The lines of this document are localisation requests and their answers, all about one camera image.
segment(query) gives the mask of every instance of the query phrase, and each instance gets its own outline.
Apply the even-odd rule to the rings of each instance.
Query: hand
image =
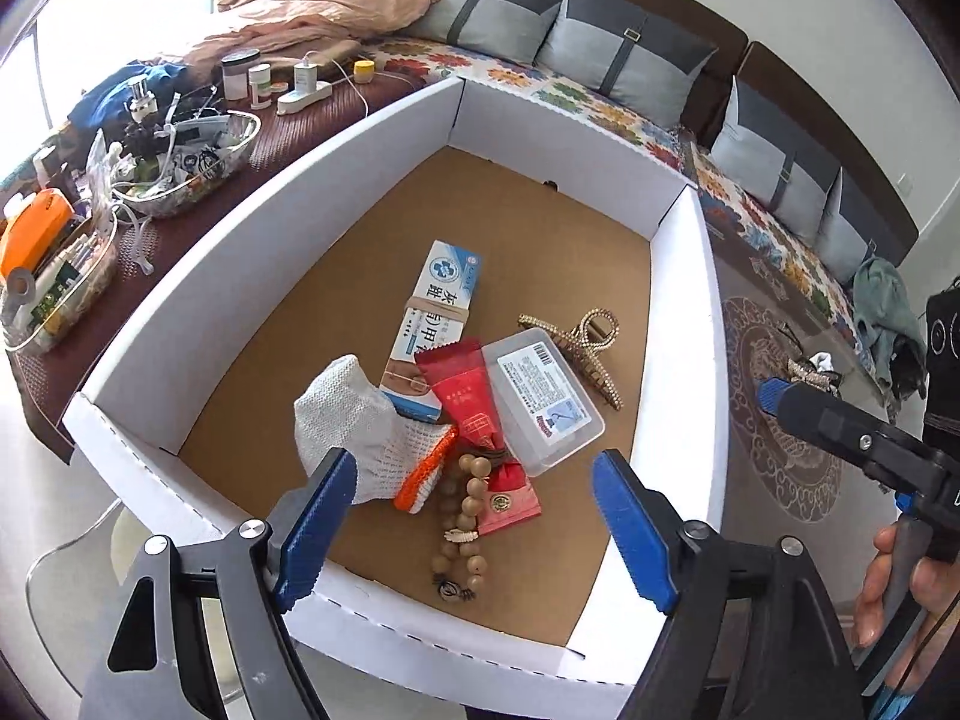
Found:
[[[891,553],[894,550],[895,540],[895,525],[881,528],[874,537],[874,546],[878,553],[867,566],[863,590],[856,597],[856,607],[853,610],[853,630],[856,632],[857,643],[861,647],[873,644],[880,636],[880,629],[883,627],[882,597],[890,581]],[[923,626],[920,626],[918,634],[904,654],[887,674],[885,682],[890,688],[895,688],[899,683],[920,642],[936,624],[958,591],[960,591],[960,562],[949,565],[924,557],[917,563],[910,578],[910,592],[913,593],[917,603],[929,612],[929,616],[923,621]],[[904,687],[901,688],[903,693],[915,693],[923,680],[928,678],[933,666],[943,654],[944,648],[947,647],[947,642],[953,636],[958,619],[960,619],[960,604],[954,608],[949,620],[940,627],[935,637],[930,640],[930,644],[926,645],[923,654],[906,678]]]

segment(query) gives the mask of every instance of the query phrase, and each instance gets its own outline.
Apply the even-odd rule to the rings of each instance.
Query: white label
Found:
[[[589,424],[587,409],[545,343],[517,349],[496,362],[547,443]]]

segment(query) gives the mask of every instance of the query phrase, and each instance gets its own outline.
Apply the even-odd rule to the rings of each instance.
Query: person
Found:
[[[867,567],[863,589],[856,598],[853,612],[854,637],[861,647],[873,644],[880,637],[883,626],[882,597],[890,580],[895,540],[895,525],[881,528],[874,537],[877,556]],[[920,642],[960,592],[960,562],[950,565],[924,557],[913,570],[910,591],[929,615],[920,632],[887,675],[884,688],[877,693],[870,719],[960,717],[960,688],[957,686],[960,683],[960,637],[952,641],[957,622],[960,621],[960,604],[926,645],[889,707],[878,714],[904,675]]]

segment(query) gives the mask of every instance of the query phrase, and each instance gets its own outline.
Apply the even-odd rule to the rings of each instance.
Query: jar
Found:
[[[247,71],[260,62],[260,51],[241,49],[220,60],[224,73],[224,98],[243,100],[247,96]]]
[[[269,108],[272,103],[270,97],[270,65],[253,65],[247,71],[250,79],[250,108],[253,111]]]

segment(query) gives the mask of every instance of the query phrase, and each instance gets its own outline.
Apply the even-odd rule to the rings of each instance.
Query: wall outlet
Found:
[[[904,173],[896,180],[896,190],[899,191],[904,200],[910,196],[911,191],[913,191],[913,179],[909,173]]]

